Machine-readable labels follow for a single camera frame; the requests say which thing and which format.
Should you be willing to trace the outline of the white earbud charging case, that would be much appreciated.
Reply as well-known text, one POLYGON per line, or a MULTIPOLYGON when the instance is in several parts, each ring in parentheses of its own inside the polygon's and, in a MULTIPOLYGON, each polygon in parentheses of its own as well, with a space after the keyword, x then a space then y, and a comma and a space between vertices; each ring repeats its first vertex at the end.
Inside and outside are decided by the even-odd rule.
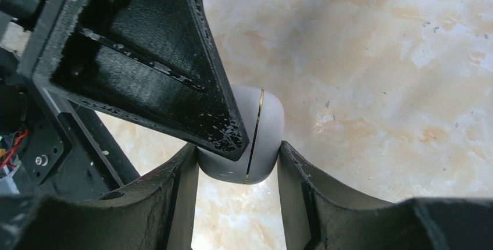
POLYGON ((211 178, 228 183, 253 185, 274 169, 285 126, 284 108, 271 92, 244 85, 232 86, 249 143, 238 161, 199 149, 198 164, 211 178))

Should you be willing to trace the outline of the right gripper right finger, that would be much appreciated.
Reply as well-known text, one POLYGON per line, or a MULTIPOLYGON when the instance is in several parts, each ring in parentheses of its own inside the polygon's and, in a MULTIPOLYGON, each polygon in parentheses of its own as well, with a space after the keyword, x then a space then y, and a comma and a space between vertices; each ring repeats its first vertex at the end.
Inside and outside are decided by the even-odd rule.
POLYGON ((391 203, 353 189, 283 141, 278 185, 288 249, 491 249, 492 199, 391 203))

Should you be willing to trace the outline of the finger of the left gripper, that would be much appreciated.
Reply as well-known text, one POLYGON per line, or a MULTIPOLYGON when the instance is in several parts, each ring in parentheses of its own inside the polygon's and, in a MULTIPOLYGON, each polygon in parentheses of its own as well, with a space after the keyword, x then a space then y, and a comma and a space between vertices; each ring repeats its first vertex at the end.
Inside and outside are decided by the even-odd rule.
POLYGON ((249 138, 203 0, 15 0, 17 71, 91 109, 236 161, 249 138))

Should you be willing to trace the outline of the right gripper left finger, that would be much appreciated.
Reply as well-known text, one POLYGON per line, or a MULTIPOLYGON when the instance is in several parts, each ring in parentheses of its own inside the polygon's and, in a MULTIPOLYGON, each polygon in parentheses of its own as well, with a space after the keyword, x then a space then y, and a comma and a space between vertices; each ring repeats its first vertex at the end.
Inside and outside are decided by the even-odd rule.
POLYGON ((102 198, 1 197, 2 249, 190 249, 198 188, 197 148, 102 198))

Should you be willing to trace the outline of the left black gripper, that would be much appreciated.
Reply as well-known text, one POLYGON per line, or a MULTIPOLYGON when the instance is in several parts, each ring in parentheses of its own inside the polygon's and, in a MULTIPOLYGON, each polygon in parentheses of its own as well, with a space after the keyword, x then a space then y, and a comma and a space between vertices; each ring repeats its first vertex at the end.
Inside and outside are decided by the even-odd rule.
POLYGON ((98 199, 139 177, 98 115, 33 81, 66 0, 1 0, 1 194, 98 199))

